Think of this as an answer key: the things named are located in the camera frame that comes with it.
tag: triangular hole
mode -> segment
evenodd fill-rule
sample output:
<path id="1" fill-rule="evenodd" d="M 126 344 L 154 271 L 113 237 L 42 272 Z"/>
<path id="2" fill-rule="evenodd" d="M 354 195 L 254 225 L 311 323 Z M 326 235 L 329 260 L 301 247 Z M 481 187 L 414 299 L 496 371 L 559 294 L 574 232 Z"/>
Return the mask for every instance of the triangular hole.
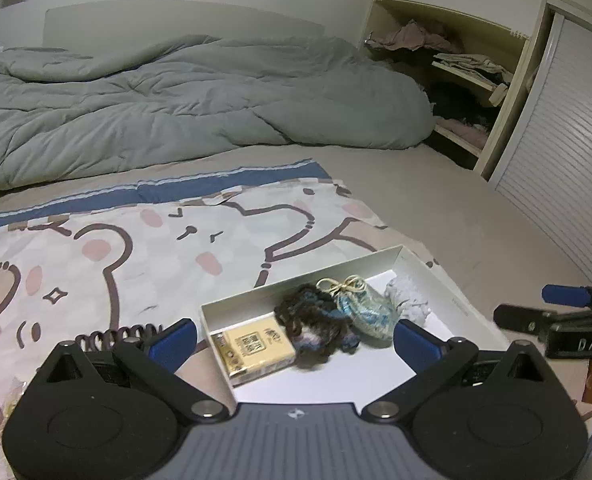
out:
<path id="1" fill-rule="evenodd" d="M 50 376 L 47 378 L 47 382 L 60 383 L 60 381 L 79 379 L 82 376 L 83 374 L 80 373 L 80 370 L 76 366 L 74 358 L 71 355 L 63 355 L 63 357 L 61 357 L 56 363 Z"/>
<path id="2" fill-rule="evenodd" d="M 525 379 L 527 381 L 536 381 L 541 383 L 544 381 L 543 376 L 536 368 L 536 365 L 531 360 L 528 354 L 519 354 L 513 362 L 513 366 L 509 371 L 509 377 L 515 379 Z"/>

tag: headboard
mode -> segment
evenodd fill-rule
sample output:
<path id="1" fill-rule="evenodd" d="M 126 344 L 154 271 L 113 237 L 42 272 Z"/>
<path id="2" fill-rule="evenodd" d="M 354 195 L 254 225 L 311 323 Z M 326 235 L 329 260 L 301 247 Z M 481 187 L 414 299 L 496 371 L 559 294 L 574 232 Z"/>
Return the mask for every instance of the headboard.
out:
<path id="1" fill-rule="evenodd" d="M 42 46 L 94 55 L 183 34 L 320 36 L 322 25 L 276 12 L 187 0 L 108 0 L 45 13 Z"/>

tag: shelving unit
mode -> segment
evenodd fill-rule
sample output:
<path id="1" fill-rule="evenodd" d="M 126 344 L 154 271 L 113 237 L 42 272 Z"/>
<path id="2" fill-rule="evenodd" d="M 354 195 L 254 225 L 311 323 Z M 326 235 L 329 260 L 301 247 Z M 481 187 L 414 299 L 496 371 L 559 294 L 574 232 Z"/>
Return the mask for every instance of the shelving unit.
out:
<path id="1" fill-rule="evenodd" d="M 482 153 L 482 150 L 480 148 L 476 148 L 473 144 L 466 142 L 466 140 L 462 139 L 461 137 L 458 137 L 454 132 L 449 131 L 447 128 L 443 128 L 439 124 L 436 124 L 433 127 L 433 131 L 437 134 L 440 134 L 443 137 L 447 137 L 447 139 L 451 140 L 452 142 L 455 142 L 458 146 L 464 148 L 473 155 L 480 156 L 480 154 Z"/>
<path id="2" fill-rule="evenodd" d="M 434 61 L 433 63 L 431 63 L 431 65 L 435 66 L 441 70 L 444 70 L 445 72 L 449 72 L 450 74 L 456 75 L 456 76 L 464 79 L 465 81 L 469 81 L 470 83 L 473 83 L 474 85 L 477 85 L 480 88 L 484 88 L 485 90 L 487 90 L 489 92 L 493 92 L 496 88 L 496 85 L 494 85 L 494 84 L 485 83 L 484 81 L 482 81 L 480 79 L 470 76 L 466 72 L 462 72 L 462 70 L 458 70 L 457 68 L 454 68 L 452 66 L 447 66 L 445 64 L 442 64 L 440 61 Z"/>
<path id="3" fill-rule="evenodd" d="M 423 66 L 398 62 L 394 69 L 411 76 L 425 88 L 436 81 L 455 82 L 468 88 L 481 104 L 486 103 L 488 106 L 492 105 L 489 99 L 493 93 L 496 90 L 500 92 L 493 99 L 493 103 L 499 105 L 498 117 L 482 150 L 442 126 L 435 126 L 434 133 L 426 140 L 432 148 L 444 153 L 455 163 L 489 178 L 524 105 L 523 89 L 529 38 L 498 23 L 453 9 L 408 0 L 373 0 L 365 23 L 363 40 L 371 36 L 383 38 L 411 19 L 421 23 L 443 23 L 448 31 L 459 36 L 464 52 L 489 56 L 514 73 L 509 89 L 504 90 L 439 60 L 429 60 Z M 365 53 L 376 60 L 392 55 L 389 52 L 370 51 L 366 47 Z"/>

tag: white box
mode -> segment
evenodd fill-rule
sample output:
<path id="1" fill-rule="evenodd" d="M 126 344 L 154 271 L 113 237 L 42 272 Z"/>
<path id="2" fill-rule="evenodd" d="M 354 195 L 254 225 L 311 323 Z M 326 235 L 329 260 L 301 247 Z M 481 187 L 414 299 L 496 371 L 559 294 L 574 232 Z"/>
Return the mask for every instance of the white box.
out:
<path id="1" fill-rule="evenodd" d="M 442 267 L 434 265 L 429 269 L 412 251 L 396 246 L 203 305 L 205 338 L 234 399 L 272 404 L 353 402 L 360 412 L 372 400 L 413 377 L 412 369 L 398 357 L 393 345 L 373 348 L 361 342 L 353 355 L 337 351 L 327 363 L 314 369 L 293 365 L 234 388 L 211 339 L 212 334 L 226 328 L 272 316 L 284 297 L 305 283 L 315 285 L 322 278 L 342 281 L 357 274 L 382 292 L 394 273 L 410 275 L 429 300 L 432 314 L 425 327 L 428 332 L 443 340 L 451 335 L 462 336 L 484 350 L 506 350 L 509 346 L 502 332 L 466 300 Z"/>

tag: gray-green comforter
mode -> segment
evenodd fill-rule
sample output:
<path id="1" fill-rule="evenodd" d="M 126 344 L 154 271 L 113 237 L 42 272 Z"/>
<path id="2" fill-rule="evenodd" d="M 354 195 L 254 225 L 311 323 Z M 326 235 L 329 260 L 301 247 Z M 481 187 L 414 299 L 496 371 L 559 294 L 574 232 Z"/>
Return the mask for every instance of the gray-green comforter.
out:
<path id="1" fill-rule="evenodd" d="M 185 36 L 107 56 L 0 54 L 0 189 L 251 144 L 406 148 L 426 95 L 337 38 Z"/>

